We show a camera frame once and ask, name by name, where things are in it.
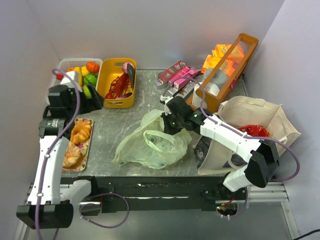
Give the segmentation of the light green plastic bag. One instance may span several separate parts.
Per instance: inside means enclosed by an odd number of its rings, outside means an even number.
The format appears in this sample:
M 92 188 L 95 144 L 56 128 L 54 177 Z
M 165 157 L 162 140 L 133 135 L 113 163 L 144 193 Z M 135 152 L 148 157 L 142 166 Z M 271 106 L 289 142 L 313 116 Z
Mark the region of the light green plastic bag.
M 140 126 L 120 142 L 112 163 L 117 166 L 139 163 L 159 170 L 181 160 L 192 137 L 185 129 L 174 135 L 164 133 L 162 113 L 153 109 L 145 114 Z

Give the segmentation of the beige canvas tote bag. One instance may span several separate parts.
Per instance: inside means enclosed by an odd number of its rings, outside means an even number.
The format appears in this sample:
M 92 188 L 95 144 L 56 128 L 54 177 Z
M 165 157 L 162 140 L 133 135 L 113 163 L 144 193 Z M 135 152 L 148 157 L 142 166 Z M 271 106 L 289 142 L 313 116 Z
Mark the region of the beige canvas tote bag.
M 199 175 L 225 174 L 245 166 L 262 138 L 277 140 L 282 155 L 301 133 L 281 105 L 259 98 L 236 96 L 219 105 L 215 115 L 204 119 L 202 139 L 209 147 L 199 159 Z

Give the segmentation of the large red snack bag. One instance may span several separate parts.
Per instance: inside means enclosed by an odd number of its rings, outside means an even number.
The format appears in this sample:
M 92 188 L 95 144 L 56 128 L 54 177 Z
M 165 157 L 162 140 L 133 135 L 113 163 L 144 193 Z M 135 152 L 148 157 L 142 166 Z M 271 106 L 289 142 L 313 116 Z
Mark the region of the large red snack bag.
M 249 125 L 239 127 L 238 130 L 240 130 L 243 133 L 247 133 L 248 135 L 253 137 L 271 137 L 272 136 L 270 132 L 261 125 L 249 124 Z

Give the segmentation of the wooden snack tray box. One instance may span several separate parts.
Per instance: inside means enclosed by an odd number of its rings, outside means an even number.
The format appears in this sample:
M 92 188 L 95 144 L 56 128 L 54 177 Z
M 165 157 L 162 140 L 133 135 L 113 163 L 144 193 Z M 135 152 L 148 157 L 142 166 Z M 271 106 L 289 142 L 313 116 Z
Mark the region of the wooden snack tray box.
M 193 108 L 200 107 L 204 97 L 203 108 L 214 113 L 224 102 L 249 63 L 259 40 L 251 35 L 241 33 L 232 44 L 217 44 L 202 66 L 202 79 L 196 85 L 186 102 Z

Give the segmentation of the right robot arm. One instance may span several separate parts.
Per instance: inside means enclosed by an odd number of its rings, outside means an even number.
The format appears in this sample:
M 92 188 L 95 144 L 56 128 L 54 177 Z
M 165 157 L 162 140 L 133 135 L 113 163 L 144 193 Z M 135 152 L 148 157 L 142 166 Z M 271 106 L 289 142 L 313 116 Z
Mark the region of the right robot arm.
M 221 190 L 236 192 L 254 185 L 265 188 L 279 166 L 274 139 L 254 139 L 226 124 L 216 115 L 198 108 L 193 110 L 180 96 L 161 96 L 164 132 L 175 135 L 185 129 L 210 138 L 240 156 L 246 165 L 225 175 Z

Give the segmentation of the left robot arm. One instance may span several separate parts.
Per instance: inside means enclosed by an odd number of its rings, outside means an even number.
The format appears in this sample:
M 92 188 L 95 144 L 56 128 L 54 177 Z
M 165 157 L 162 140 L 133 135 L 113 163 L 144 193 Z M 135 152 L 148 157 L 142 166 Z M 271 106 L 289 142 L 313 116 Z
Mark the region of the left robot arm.
M 56 85 L 48 90 L 46 106 L 39 124 L 39 161 L 32 190 L 16 216 L 33 230 L 61 229 L 71 225 L 74 207 L 98 193 L 94 176 L 77 177 L 61 193 L 64 155 L 77 115 L 100 110 L 104 98 L 89 86 L 90 98 L 82 90 Z

